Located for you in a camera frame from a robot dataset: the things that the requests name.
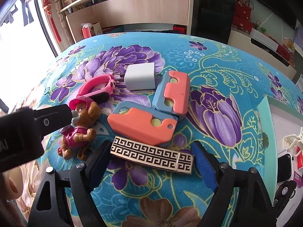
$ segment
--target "floral bedspread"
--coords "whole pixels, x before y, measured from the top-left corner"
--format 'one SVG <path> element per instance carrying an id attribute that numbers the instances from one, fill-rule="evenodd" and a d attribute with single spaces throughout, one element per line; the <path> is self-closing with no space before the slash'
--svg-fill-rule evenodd
<path id="1" fill-rule="evenodd" d="M 268 95 L 303 113 L 303 97 L 281 72 L 241 50 L 199 37 L 161 33 L 100 35 L 69 47 L 50 65 L 43 81 L 19 106 L 46 108 L 69 103 L 85 81 L 113 74 L 115 94 L 100 107 L 102 115 L 93 127 L 97 139 L 92 150 L 113 140 L 107 116 L 120 101 L 151 106 L 154 90 L 128 91 L 123 74 L 129 64 L 154 62 L 156 81 L 169 70 L 188 73 L 191 80 L 186 118 L 178 123 L 168 148 L 190 152 L 200 140 L 220 162 L 233 168 L 264 171 L 264 147 L 256 106 Z M 22 165 L 24 192 L 17 200 L 26 219 L 39 183 L 48 166 L 69 169 L 77 158 L 65 161 L 57 154 L 61 134 L 43 140 L 44 155 Z M 75 226 L 81 226 L 71 190 L 66 190 Z M 228 226 L 235 209 L 235 189 L 222 226 Z M 196 168 L 179 175 L 113 159 L 92 197 L 108 226 L 196 227 L 213 192 Z"/>

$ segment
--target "window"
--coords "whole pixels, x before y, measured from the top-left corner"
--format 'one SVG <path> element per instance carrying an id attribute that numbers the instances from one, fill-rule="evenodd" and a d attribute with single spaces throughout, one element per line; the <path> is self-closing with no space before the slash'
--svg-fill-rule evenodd
<path id="1" fill-rule="evenodd" d="M 5 22 L 0 26 L 0 98 L 10 112 L 38 84 L 55 56 L 34 0 L 17 0 Z"/>

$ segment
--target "coral and blue fidget toy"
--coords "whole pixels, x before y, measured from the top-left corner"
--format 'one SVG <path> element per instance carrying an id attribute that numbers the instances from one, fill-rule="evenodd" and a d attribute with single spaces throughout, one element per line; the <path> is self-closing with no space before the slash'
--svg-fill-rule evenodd
<path id="1" fill-rule="evenodd" d="M 168 71 L 159 83 L 152 107 L 158 111 L 176 115 L 182 120 L 187 113 L 190 79 L 187 73 Z"/>
<path id="2" fill-rule="evenodd" d="M 152 146 L 165 146 L 172 139 L 177 117 L 135 102 L 120 102 L 108 116 L 118 134 Z"/>

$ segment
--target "pink helmet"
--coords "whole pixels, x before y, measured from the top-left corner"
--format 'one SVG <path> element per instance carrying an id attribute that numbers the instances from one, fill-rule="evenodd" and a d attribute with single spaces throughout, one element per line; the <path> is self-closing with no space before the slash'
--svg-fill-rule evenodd
<path id="1" fill-rule="evenodd" d="M 79 103 L 86 103 L 86 106 L 85 108 L 88 109 L 89 106 L 91 105 L 91 103 L 93 102 L 94 100 L 89 98 L 89 97 L 85 97 L 85 96 L 80 96 L 80 97 L 77 97 L 73 100 L 71 100 L 69 102 L 69 108 L 72 109 L 72 110 L 75 110 L 76 109 L 76 106 L 79 104 Z"/>

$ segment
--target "purple flower print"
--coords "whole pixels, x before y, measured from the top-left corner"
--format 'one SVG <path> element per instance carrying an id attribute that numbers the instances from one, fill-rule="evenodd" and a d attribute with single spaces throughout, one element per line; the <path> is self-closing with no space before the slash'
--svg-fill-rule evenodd
<path id="1" fill-rule="evenodd" d="M 299 112 L 303 114 L 303 99 L 301 99 L 299 96 L 298 96 L 298 108 L 299 108 Z"/>
<path id="2" fill-rule="evenodd" d="M 109 34 L 106 34 L 107 37 L 112 37 L 112 38 L 116 38 L 116 37 L 119 37 L 123 34 L 126 34 L 126 32 L 117 32 L 117 33 L 109 33 Z"/>
<path id="3" fill-rule="evenodd" d="M 190 97 L 186 117 L 199 131 L 228 147 L 241 141 L 242 119 L 232 94 L 226 98 L 213 87 L 201 86 Z"/>
<path id="4" fill-rule="evenodd" d="M 137 186 L 146 185 L 148 182 L 147 172 L 143 168 L 132 165 L 126 160 L 113 158 L 107 168 L 109 170 L 118 169 L 112 177 L 112 183 L 117 190 L 122 190 L 125 188 L 128 175 L 133 183 Z"/>
<path id="5" fill-rule="evenodd" d="M 267 76 L 276 87 L 278 87 L 278 88 L 282 87 L 282 85 L 280 84 L 280 80 L 278 79 L 277 76 L 274 76 L 271 72 L 268 72 Z"/>
<path id="6" fill-rule="evenodd" d="M 63 100 L 64 97 L 66 97 L 69 94 L 69 89 L 74 87 L 76 85 L 76 82 L 74 82 L 72 80 L 72 73 L 68 75 L 68 77 L 63 77 L 60 78 L 57 82 L 56 82 L 56 86 L 58 86 L 59 88 L 56 89 L 51 97 L 50 100 L 54 101 L 58 96 L 59 96 L 59 102 L 61 102 Z"/>
<path id="7" fill-rule="evenodd" d="M 270 90 L 274 94 L 273 98 L 275 98 L 276 100 L 283 102 L 283 103 L 288 102 L 288 100 L 285 99 L 285 97 L 283 96 L 283 93 L 281 90 L 276 90 L 274 87 L 270 87 Z"/>
<path id="8" fill-rule="evenodd" d="M 204 46 L 204 44 L 202 44 L 202 43 L 193 42 L 193 41 L 189 41 L 189 43 L 191 44 L 190 47 L 193 48 L 193 49 L 198 49 L 200 51 L 207 50 L 207 47 Z"/>
<path id="9" fill-rule="evenodd" d="M 189 149 L 180 149 L 179 152 L 186 153 L 186 154 L 192 154 Z"/>
<path id="10" fill-rule="evenodd" d="M 187 144 L 185 135 L 183 135 L 181 133 L 175 135 L 172 142 L 176 147 L 179 147 L 179 148 L 184 148 Z"/>
<path id="11" fill-rule="evenodd" d="M 113 74 L 116 80 L 116 91 L 112 95 L 114 101 L 129 100 L 149 106 L 150 101 L 147 96 L 140 95 L 139 92 L 128 91 L 124 82 L 124 74 L 128 65 L 147 62 L 155 63 L 156 74 L 162 71 L 165 63 L 161 54 L 150 47 L 140 45 L 131 45 L 127 48 L 111 47 L 107 51 L 99 52 L 90 61 L 82 63 L 75 71 L 73 80 L 85 82 L 98 75 Z"/>
<path id="12" fill-rule="evenodd" d="M 84 49 L 86 46 L 76 46 L 74 49 L 72 49 L 71 51 L 69 51 L 69 55 L 72 55 L 72 54 L 76 54 L 78 52 L 81 51 L 81 49 Z"/>
<path id="13" fill-rule="evenodd" d="M 69 59 L 69 56 L 66 56 L 66 57 L 64 57 L 64 58 L 63 58 L 63 57 L 60 58 L 59 60 L 56 61 L 55 64 L 53 64 L 53 65 L 51 66 L 51 68 L 49 69 L 49 71 L 50 71 L 50 72 L 53 72 L 53 71 L 59 69 L 59 68 L 63 65 L 63 63 L 66 62 L 68 59 Z"/>

